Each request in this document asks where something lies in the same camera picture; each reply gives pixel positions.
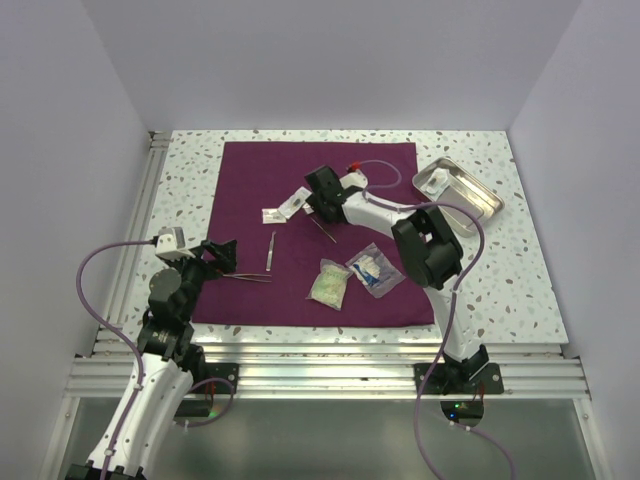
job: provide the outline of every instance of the tweezers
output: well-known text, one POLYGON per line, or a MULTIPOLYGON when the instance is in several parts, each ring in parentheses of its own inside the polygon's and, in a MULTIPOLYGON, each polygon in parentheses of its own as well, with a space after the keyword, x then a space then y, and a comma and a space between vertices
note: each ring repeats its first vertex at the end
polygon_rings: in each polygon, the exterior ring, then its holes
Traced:
POLYGON ((259 282, 259 283, 271 283, 271 280, 265 280, 264 278, 271 278, 271 275, 264 273, 230 273, 225 274, 223 277, 235 278, 236 280, 245 280, 247 282, 259 282))

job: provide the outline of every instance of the maroon cloth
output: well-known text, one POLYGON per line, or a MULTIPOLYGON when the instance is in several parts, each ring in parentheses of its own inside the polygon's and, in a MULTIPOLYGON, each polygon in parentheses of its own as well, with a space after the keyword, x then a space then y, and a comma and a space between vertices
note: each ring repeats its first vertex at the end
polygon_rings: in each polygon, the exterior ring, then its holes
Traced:
MULTIPOLYGON (((272 283, 231 278, 205 283, 193 316, 197 323, 314 327, 404 327, 433 323, 433 309, 420 287, 405 279, 375 299, 353 275, 342 310, 307 300, 323 258, 344 264, 374 242, 403 272, 395 243, 379 233, 352 225, 326 225, 334 244, 304 211, 286 224, 264 225, 263 208, 277 208, 299 187, 304 176, 322 165, 338 175, 355 161, 382 159, 396 165, 402 184, 384 197, 415 203, 411 177, 416 173, 415 144, 228 142, 208 238, 216 243, 238 240, 238 273, 266 273, 271 232, 276 233, 272 283)), ((370 185, 390 183, 395 174, 384 165, 363 167, 370 185)))

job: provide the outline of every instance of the purple tube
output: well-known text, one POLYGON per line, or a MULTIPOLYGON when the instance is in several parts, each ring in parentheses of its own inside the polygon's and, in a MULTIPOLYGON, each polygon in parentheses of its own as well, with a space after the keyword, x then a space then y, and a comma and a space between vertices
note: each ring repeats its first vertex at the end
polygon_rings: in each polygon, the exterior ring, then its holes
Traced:
MULTIPOLYGON (((96 312, 93 309, 91 305, 89 305, 89 302, 87 301, 87 298, 84 295, 84 291, 82 290, 82 273, 84 272, 84 268, 87 266, 87 263, 89 263, 89 260, 91 260, 100 252, 103 252, 105 250, 108 250, 110 248, 115 248, 115 247, 126 247, 130 245, 151 245, 151 244, 152 244, 151 240, 138 240, 138 241, 130 241, 130 242, 116 242, 116 243, 110 243, 108 245, 104 245, 100 248, 95 249, 93 252, 87 255, 84 258, 84 260, 82 260, 82 262, 80 263, 80 266, 78 267, 78 273, 76 274, 76 291, 78 292, 78 298, 80 298, 80 303, 82 303, 82 305, 87 310, 87 312, 89 312, 89 314, 93 318, 95 318, 100 325, 102 325, 107 330, 113 332, 133 352, 136 358, 136 363, 138 365, 138 378, 136 379, 136 383, 139 386, 142 386, 142 379, 144 377, 144 366, 142 364, 142 355, 140 355, 140 352, 138 351, 138 348, 136 347, 135 343, 129 340, 129 337, 127 337, 124 333, 122 333, 118 328, 114 327, 109 322, 107 322, 104 318, 100 316, 98 312, 96 312)), ((135 389, 131 393, 129 400, 127 401, 127 404, 124 407, 124 410, 122 411, 122 415, 120 415, 120 418, 118 419, 118 422, 116 423, 116 426, 113 429, 113 435, 111 435, 111 440, 109 441, 109 446, 108 446, 109 450, 114 449, 115 444, 118 441, 118 435, 120 435, 120 430, 122 430, 122 426, 124 425, 124 422, 127 418, 127 415, 129 414, 129 411, 131 411, 133 402, 135 402, 139 391, 140 391, 139 389, 135 389)), ((107 478, 107 471, 109 470, 110 461, 111 461, 110 456, 105 457, 104 464, 102 465, 102 470, 100 472, 100 480, 105 480, 107 478)))
MULTIPOLYGON (((369 197, 367 195, 367 193, 370 190, 388 189, 388 188, 393 188, 393 187, 396 187, 396 186, 400 185, 400 182, 402 181, 402 174, 395 167, 395 165, 393 165, 393 164, 391 164, 389 162, 385 162, 384 160, 365 160, 363 162, 360 162, 361 165, 365 165, 367 163, 380 163, 380 164, 383 164, 383 165, 387 165, 387 166, 389 166, 390 168, 392 168, 396 172, 398 178, 394 183, 391 183, 391 184, 388 184, 388 185, 371 185, 371 186, 367 186, 362 191, 362 196, 365 198, 365 200, 367 202, 371 203, 372 205, 376 205, 377 207, 385 208, 387 210, 397 211, 395 208, 390 207, 389 205, 387 205, 387 204, 385 204, 383 202, 379 202, 375 198, 369 197)), ((422 455, 422 458, 424 459, 425 463, 429 467, 429 470, 431 470, 431 472, 439 480, 445 480, 444 475, 435 466, 435 464, 433 463, 433 461, 431 460, 431 458, 427 454, 427 451, 424 448, 424 445, 422 444, 422 437, 421 437, 421 434, 420 434, 420 423, 419 423, 419 420, 420 420, 420 400, 422 398, 422 394, 424 393, 424 389, 425 389, 425 386, 427 385, 427 381, 429 380, 429 377, 433 373, 433 370, 435 369, 435 366, 438 363, 438 361, 440 360, 440 358, 442 358, 442 355, 444 353, 444 348, 445 348, 445 346, 447 344, 447 340, 449 339, 449 335, 451 334, 451 328, 453 327, 453 319, 455 317, 455 311, 456 311, 456 303, 457 303, 457 300, 458 300, 458 293, 457 293, 458 292, 458 288, 460 286, 460 283, 462 283, 462 280, 467 276, 467 274, 471 271, 471 269, 478 263, 478 260, 480 259, 480 256, 482 255, 482 252, 484 251, 485 235, 484 235, 484 229, 482 228, 482 225, 480 224, 480 222, 478 221, 477 218, 475 218, 471 213, 469 213, 464 208, 459 207, 457 205, 450 204, 450 203, 445 203, 445 202, 424 202, 424 203, 420 203, 418 205, 402 207, 402 208, 399 209, 399 211, 406 212, 406 211, 417 210, 417 209, 420 209, 420 208, 424 209, 424 208, 430 208, 430 207, 447 207, 447 208, 452 208, 454 210, 457 210, 457 211, 461 212, 465 216, 469 217, 469 219, 474 223, 474 225, 478 229, 478 235, 480 236, 480 246, 478 247, 478 252, 473 257, 473 259, 471 260, 469 265, 465 269, 463 269, 462 272, 460 272, 460 275, 458 276, 458 278, 456 279, 456 281, 453 284, 453 289, 452 289, 452 293, 451 293, 451 309, 449 310, 449 320, 447 322, 447 328, 445 329, 445 331, 444 331, 444 333, 442 335, 442 343, 440 344, 440 348, 438 349, 438 353, 436 353, 436 356, 435 356, 435 358, 433 360, 433 363, 431 364, 431 366, 427 370, 427 373, 425 373, 424 379, 422 380, 422 382, 420 383, 420 386, 418 387, 418 394, 416 396, 416 404, 415 404, 415 409, 414 409, 414 414, 413 414, 413 432, 414 432, 414 435, 415 435, 415 438, 416 438, 416 444, 418 445, 418 450, 420 450, 420 455, 422 455)), ((464 425, 456 424, 456 426, 466 430, 466 427, 464 425)), ((510 479, 511 480, 515 480, 516 477, 517 477, 515 462, 513 460, 513 457, 511 456, 511 454, 507 451, 507 449, 504 446, 502 446, 493 437, 491 437, 487 433, 485 433, 485 432, 483 432, 483 431, 481 431, 481 430, 479 430, 477 428, 471 428, 470 431, 472 433, 484 438, 488 442, 491 442, 493 445, 496 446, 496 448, 498 448, 502 452, 502 454, 507 459, 507 462, 509 462, 510 479)))

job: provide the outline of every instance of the plastic bag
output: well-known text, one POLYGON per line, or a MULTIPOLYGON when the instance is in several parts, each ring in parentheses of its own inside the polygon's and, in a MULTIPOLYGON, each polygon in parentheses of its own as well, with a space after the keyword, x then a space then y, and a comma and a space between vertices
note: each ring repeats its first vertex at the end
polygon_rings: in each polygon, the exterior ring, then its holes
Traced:
POLYGON ((347 280, 353 275, 348 268, 331 260, 320 261, 320 274, 316 277, 307 299, 315 300, 340 311, 347 290, 347 280))
POLYGON ((311 195, 311 192, 305 187, 300 187, 291 195, 282 205, 278 207, 278 211, 289 220, 293 215, 302 208, 302 205, 307 201, 307 198, 311 195))
POLYGON ((404 280, 404 275, 391 264, 375 243, 362 250, 345 265, 356 274, 358 280, 375 298, 382 298, 404 280))

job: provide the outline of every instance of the metal tray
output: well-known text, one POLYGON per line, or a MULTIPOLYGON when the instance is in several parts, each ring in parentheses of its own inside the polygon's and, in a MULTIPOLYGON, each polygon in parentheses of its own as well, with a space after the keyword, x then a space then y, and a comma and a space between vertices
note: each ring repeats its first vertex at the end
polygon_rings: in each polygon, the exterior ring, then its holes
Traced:
MULTIPOLYGON (((449 157, 439 158, 413 176, 413 186, 421 196, 431 200, 426 193, 426 184, 436 168, 448 170, 450 176, 450 184, 438 197, 438 201, 459 205, 475 215, 481 224, 485 224, 504 208, 504 201, 498 195, 449 157)), ((477 233, 473 222, 461 212, 446 207, 442 211, 456 233, 463 237, 471 237, 477 233)))

